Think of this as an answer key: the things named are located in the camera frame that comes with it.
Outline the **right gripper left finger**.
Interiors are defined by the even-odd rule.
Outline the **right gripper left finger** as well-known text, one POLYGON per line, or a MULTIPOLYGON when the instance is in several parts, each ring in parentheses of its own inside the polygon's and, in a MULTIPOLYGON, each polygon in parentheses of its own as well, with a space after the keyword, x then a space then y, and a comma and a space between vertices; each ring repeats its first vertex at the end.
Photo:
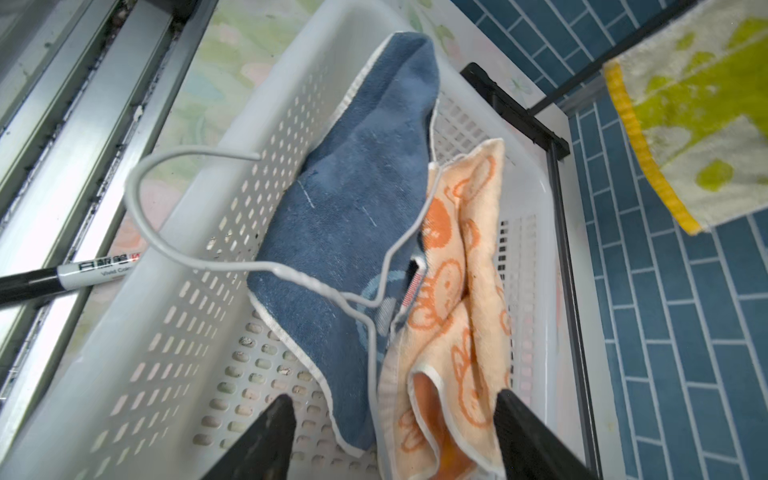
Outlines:
POLYGON ((279 395, 203 479, 286 479, 296 425, 293 401, 279 395))

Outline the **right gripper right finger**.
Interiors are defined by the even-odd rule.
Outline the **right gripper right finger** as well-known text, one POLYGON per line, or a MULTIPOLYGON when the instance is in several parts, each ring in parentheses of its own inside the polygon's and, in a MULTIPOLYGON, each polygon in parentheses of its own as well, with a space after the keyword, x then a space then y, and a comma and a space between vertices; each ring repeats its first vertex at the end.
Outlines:
POLYGON ((507 479, 596 479, 513 391, 498 393, 493 422, 507 479))

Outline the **orange patterned towel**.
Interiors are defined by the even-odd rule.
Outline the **orange patterned towel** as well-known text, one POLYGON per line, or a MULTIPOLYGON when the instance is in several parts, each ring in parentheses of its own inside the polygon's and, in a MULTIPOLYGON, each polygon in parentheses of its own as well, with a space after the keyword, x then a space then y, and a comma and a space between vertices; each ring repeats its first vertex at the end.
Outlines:
POLYGON ((504 471, 493 423, 511 383, 510 320, 494 265, 504 165, 504 142, 491 139, 429 178, 427 271, 378 388, 396 479, 504 471))

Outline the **white wire hanger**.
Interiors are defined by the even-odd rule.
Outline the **white wire hanger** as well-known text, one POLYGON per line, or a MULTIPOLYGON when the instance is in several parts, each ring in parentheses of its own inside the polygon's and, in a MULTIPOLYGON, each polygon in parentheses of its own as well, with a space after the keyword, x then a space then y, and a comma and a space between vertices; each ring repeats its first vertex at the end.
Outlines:
POLYGON ((207 146, 174 147, 169 150, 152 153, 142 158, 128 174, 124 187, 124 204, 129 213, 133 216, 137 229, 140 231, 142 237, 148 242, 151 248, 157 250, 163 256, 176 263, 189 267, 193 270, 205 270, 214 272, 269 272, 281 280, 299 285, 332 301, 345 314, 353 318, 358 323, 364 325, 367 330, 368 342, 367 398, 376 437, 378 471, 381 478, 391 479, 393 477, 393 471, 391 461, 389 459, 389 453, 387 452, 384 427, 378 413, 379 401, 377 393, 377 327, 375 322, 370 317, 353 308, 351 304, 356 303, 367 308, 377 308, 381 305, 386 293, 387 276, 390 270, 391 259, 394 254, 405 244, 405 242, 420 229, 432 203, 432 200, 436 194, 438 181, 441 179, 443 173, 443 167, 435 162, 430 164, 430 170, 435 173, 435 178, 431 190, 426 197, 426 201, 411 227, 409 227, 385 253, 381 266, 381 272, 379 274, 379 285, 376 296, 372 299, 366 299, 351 292, 340 292, 312 276, 309 276, 281 263, 267 261, 216 262, 201 260, 198 258, 190 257, 167 243, 159 235, 159 233, 152 228, 151 223, 145 217, 140 202, 140 183, 144 176, 159 164, 172 160, 176 157, 191 155, 213 156, 217 158, 242 160, 248 162, 259 162, 262 160, 262 156, 257 153, 241 152, 231 149, 207 146))

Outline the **blue patterned towel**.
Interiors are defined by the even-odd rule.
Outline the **blue patterned towel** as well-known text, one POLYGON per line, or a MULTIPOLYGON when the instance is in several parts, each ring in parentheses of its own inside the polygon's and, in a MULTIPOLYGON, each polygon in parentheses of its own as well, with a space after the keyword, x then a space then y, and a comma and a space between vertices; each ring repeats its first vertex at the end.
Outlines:
POLYGON ((416 32, 390 35, 284 193, 257 254, 358 295, 357 311, 374 330, 271 273, 247 279, 259 317, 317 380, 336 441, 355 457, 375 440, 368 361, 383 359, 422 255, 413 224, 428 195, 439 87, 432 40, 416 32))

